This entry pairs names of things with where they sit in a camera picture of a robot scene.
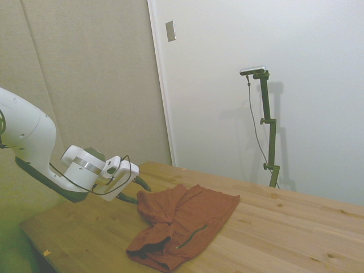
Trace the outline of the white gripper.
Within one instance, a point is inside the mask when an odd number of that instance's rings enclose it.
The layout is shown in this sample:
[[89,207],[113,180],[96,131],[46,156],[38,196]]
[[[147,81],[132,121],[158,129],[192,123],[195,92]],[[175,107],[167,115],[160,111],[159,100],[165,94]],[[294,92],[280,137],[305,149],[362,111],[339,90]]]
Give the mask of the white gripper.
[[100,193],[102,193],[100,197],[106,201],[111,201],[117,197],[117,199],[121,201],[138,204],[137,199],[122,193],[132,180],[135,184],[140,185],[146,191],[151,192],[150,186],[141,177],[137,176],[138,174],[138,166],[128,160],[121,161],[120,169],[113,176],[114,179],[111,183],[100,188]]

